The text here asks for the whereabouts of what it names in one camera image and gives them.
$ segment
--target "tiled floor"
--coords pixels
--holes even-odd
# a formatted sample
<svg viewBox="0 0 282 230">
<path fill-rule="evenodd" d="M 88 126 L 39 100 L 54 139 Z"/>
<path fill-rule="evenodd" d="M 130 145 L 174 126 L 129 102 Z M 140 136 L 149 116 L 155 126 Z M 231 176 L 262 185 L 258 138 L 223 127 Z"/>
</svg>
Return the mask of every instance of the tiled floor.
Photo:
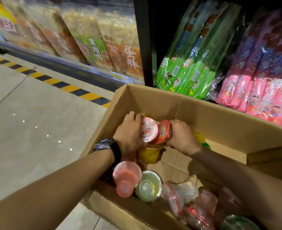
<svg viewBox="0 0 282 230">
<path fill-rule="evenodd" d="M 113 93 L 18 58 L 2 58 L 112 99 Z M 0 200 L 78 159 L 106 108 L 0 65 Z M 78 204 L 58 229 L 114 230 Z"/>
</svg>

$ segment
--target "hand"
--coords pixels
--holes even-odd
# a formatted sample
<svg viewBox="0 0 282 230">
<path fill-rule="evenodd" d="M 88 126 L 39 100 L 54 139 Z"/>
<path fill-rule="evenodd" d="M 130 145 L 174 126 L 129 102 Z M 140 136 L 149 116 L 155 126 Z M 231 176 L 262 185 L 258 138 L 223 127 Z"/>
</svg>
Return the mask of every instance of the hand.
<svg viewBox="0 0 282 230">
<path fill-rule="evenodd" d="M 191 127 L 180 120 L 170 120 L 173 129 L 173 137 L 167 142 L 171 146 L 186 156 L 201 150 L 202 146 L 197 141 Z"/>
<path fill-rule="evenodd" d="M 143 145 L 142 125 L 143 116 L 141 114 L 135 116 L 135 113 L 131 111 L 125 116 L 123 123 L 116 129 L 113 138 L 121 149 L 122 158 Z"/>
</svg>

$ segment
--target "black watch strap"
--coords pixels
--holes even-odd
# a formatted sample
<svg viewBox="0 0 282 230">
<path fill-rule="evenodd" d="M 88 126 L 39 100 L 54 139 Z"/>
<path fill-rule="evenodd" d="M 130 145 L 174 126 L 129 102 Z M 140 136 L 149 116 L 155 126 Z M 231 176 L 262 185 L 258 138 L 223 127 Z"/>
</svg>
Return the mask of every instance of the black watch strap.
<svg viewBox="0 0 282 230">
<path fill-rule="evenodd" d="M 122 152 L 121 152 L 121 149 L 118 143 L 114 141 L 109 145 L 109 147 L 112 150 L 113 155 L 114 155 L 114 159 L 115 159 L 114 165 L 120 163 L 121 158 L 122 158 Z"/>
</svg>

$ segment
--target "yellow and black warning stripe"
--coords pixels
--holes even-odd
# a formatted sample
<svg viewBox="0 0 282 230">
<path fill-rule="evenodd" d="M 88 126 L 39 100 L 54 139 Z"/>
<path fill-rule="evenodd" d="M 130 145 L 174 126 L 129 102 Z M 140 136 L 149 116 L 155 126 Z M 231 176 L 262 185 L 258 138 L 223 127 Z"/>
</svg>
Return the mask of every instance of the yellow and black warning stripe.
<svg viewBox="0 0 282 230">
<path fill-rule="evenodd" d="M 56 78 L 44 75 L 42 73 L 39 73 L 35 70 L 26 68 L 24 66 L 21 66 L 19 64 L 13 63 L 11 61 L 8 61 L 6 59 L 0 58 L 0 64 L 4 65 L 6 67 L 9 67 L 10 69 L 14 69 L 15 71 L 18 71 L 20 73 L 24 73 L 25 75 L 28 75 L 29 77 L 33 77 L 37 80 L 40 80 L 42 82 L 45 82 L 49 85 L 52 85 L 54 87 L 57 87 L 59 89 L 62 89 L 66 92 L 69 92 L 71 94 L 74 94 L 76 96 L 79 96 L 85 100 L 91 101 L 93 103 L 96 103 L 100 106 L 108 108 L 110 105 L 111 100 L 104 98 L 102 96 L 99 96 L 97 94 L 91 93 L 89 91 L 86 91 L 84 89 L 75 87 L 73 85 L 70 85 L 66 82 L 60 81 Z"/>
</svg>

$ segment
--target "watch face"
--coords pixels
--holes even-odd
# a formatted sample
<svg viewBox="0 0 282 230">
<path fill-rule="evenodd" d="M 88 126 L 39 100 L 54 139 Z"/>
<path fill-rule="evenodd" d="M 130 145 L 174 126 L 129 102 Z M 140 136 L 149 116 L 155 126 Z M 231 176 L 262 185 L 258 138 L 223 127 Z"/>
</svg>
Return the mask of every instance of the watch face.
<svg viewBox="0 0 282 230">
<path fill-rule="evenodd" d="M 102 150 L 106 148 L 110 148 L 110 145 L 114 142 L 114 139 L 104 139 L 101 142 L 95 144 L 94 148 L 96 150 Z"/>
</svg>

